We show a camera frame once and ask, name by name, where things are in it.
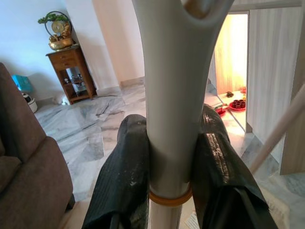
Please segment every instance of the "doorway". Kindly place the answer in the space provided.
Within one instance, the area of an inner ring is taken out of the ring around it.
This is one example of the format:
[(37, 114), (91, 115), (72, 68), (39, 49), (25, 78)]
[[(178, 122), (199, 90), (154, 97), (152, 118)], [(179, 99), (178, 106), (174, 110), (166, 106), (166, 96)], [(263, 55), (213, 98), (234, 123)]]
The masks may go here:
[(217, 95), (246, 130), (248, 13), (227, 15), (214, 56)]

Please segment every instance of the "wooden wall panel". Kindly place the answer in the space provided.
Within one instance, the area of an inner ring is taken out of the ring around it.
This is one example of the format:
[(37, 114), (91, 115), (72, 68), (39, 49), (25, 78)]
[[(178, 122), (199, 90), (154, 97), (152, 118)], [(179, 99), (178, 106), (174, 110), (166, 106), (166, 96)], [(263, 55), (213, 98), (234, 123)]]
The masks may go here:
[(211, 59), (208, 79), (211, 81), (211, 84), (217, 88), (217, 80), (216, 80), (216, 69), (215, 69), (215, 52), (213, 52), (213, 56)]
[[(301, 11), (300, 7), (250, 11), (247, 120), (263, 143), (290, 104)], [(281, 152), (273, 153), (279, 163)]]
[(230, 11), (300, 7), (302, 0), (235, 0)]
[[(292, 99), (305, 83), (305, 6), (303, 7), (303, 25), (298, 57), (295, 66)], [(305, 172), (305, 113), (291, 125), (286, 133), (281, 174)]]
[(260, 4), (260, 3), (273, 3), (274, 6), (283, 3), (295, 4), (296, 2), (302, 2), (302, 0), (235, 0), (233, 6), (236, 5), (249, 5), (249, 4)]

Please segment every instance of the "white wall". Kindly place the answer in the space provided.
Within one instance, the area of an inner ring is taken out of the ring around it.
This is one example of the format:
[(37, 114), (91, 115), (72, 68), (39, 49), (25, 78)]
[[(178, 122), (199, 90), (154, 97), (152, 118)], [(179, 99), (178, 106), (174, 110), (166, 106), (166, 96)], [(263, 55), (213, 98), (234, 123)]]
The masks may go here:
[(144, 76), (138, 21), (131, 0), (92, 0), (119, 82)]
[(66, 7), (97, 87), (97, 93), (102, 94), (99, 91), (118, 86), (92, 2), (66, 0)]
[(62, 88), (45, 54), (49, 35), (37, 20), (49, 11), (66, 13), (62, 0), (0, 1), (0, 62), (10, 74), (28, 76), (36, 100), (53, 97)]

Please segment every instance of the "table drawer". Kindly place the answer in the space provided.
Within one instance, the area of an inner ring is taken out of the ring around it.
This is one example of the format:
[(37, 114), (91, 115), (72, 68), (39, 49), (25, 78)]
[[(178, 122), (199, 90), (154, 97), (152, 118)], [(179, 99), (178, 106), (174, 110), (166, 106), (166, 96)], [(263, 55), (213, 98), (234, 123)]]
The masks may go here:
[(75, 57), (73, 51), (59, 52), (50, 55), (50, 59), (52, 63), (61, 63), (62, 61), (66, 61), (74, 58)]
[(74, 59), (69, 59), (65, 61), (60, 61), (60, 62), (53, 62), (53, 66), (56, 70), (64, 70), (67, 68), (75, 67), (77, 64)]

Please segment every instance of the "orange rubber ring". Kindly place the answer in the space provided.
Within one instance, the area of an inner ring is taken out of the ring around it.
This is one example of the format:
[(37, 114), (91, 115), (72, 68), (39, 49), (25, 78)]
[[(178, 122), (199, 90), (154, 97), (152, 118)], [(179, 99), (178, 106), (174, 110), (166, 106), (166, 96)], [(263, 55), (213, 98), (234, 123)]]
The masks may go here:
[(192, 197), (192, 195), (193, 195), (192, 189), (189, 186), (187, 192), (183, 196), (181, 196), (177, 199), (162, 198), (162, 197), (159, 197), (156, 194), (154, 194), (152, 191), (150, 191), (150, 193), (149, 193), (149, 198), (156, 204), (160, 204), (160, 205), (167, 206), (167, 207), (177, 207), (177, 206), (184, 204), (186, 201), (188, 201)]

